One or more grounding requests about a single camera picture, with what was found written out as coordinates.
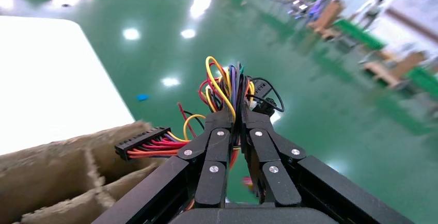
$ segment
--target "white table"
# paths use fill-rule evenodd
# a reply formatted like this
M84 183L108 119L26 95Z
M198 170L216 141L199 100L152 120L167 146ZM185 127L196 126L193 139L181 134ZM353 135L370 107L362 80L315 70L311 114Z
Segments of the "white table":
M76 23L0 17L0 155L133 121Z

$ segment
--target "black cable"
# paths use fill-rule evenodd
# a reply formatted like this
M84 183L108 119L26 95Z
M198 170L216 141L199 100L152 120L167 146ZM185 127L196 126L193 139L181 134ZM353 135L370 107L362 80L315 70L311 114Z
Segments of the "black cable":
M265 102L265 103L271 105L275 110L277 110L277 111L279 111L279 112L285 112L285 105L283 104L283 100L281 99L281 97L280 97L280 95L278 94L277 90L275 90L275 88L272 86L272 84L271 84L269 81L267 81L266 79L264 79L264 78L260 78L260 77L256 77L256 78L252 78L252 79L250 79L250 81L255 81L255 80L261 80L261 81L264 81L264 82L266 82L266 83L272 88L272 90L274 91L274 93L275 93L275 95L277 96L278 100L280 101L281 109L278 108L277 106L271 104L269 101L267 101L267 100L265 100L265 99L263 99L263 98L260 98L260 97L258 97L258 96L251 95L251 94L248 94L248 95L246 95L246 96L247 96L247 97L253 97L253 98L258 99L258 100L260 100L260 101L262 101L262 102Z
M188 112L188 111L185 111L185 110L183 110L183 111L184 111L184 113L186 113L187 115L193 116L192 113L190 113L190 112ZM205 130L204 124L201 122L201 120L200 120L199 118L197 118L197 117L195 117L195 119L196 119L196 121L199 122L199 125L201 125L202 129Z

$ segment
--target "green epoxy floor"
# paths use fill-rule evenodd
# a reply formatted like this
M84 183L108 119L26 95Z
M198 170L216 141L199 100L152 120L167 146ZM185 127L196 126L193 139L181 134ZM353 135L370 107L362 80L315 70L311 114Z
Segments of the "green epoxy floor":
M197 18L194 0L79 0L67 8L14 0L0 13L77 22L135 119L171 126L179 135L177 102L208 113L196 93L205 58L240 61L283 97L286 112L274 124L279 134L416 223L436 223L438 132L424 106L372 82L361 74L356 53L320 41L268 0L197 1ZM137 29L140 39L126 40L127 28ZM187 29L195 37L184 39ZM165 87L164 78L180 85ZM141 93L150 99L138 102ZM254 202L240 184L247 174L240 156L230 173L230 200Z

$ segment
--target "screw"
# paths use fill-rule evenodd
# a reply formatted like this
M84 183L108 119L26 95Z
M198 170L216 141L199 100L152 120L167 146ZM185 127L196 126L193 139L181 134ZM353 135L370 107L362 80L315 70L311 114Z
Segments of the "screw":
M213 172L213 173L218 172L219 171L219 167L217 167L217 166L210 166L210 171Z
M272 172L272 173L277 173L277 172L278 172L278 167L276 167L276 166L270 166L270 167L269 167L269 171Z

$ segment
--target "black connector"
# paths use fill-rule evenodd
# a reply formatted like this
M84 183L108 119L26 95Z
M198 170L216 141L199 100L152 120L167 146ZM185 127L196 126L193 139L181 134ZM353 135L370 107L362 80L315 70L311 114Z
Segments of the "black connector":
M167 132L170 132L169 127L157 127L155 130L150 130L144 133L141 133L129 140L125 140L114 146L116 149L116 153L122 158L124 161L129 161L129 155L127 152L133 148L141 146L142 144L155 139L157 137L163 136Z
M277 104L274 102L274 100L272 98L267 98L266 101L271 103L274 106L277 106ZM265 115L268 115L271 117L275 112L272 105L270 105L266 102L262 102L262 103L257 104L257 106L253 109L253 111L257 112L257 113L262 113L262 114L265 114Z
M264 99L264 97L266 97L272 90L272 87L269 84L260 79L256 79L255 81L253 81L253 83L255 88L254 95L258 96L259 98Z

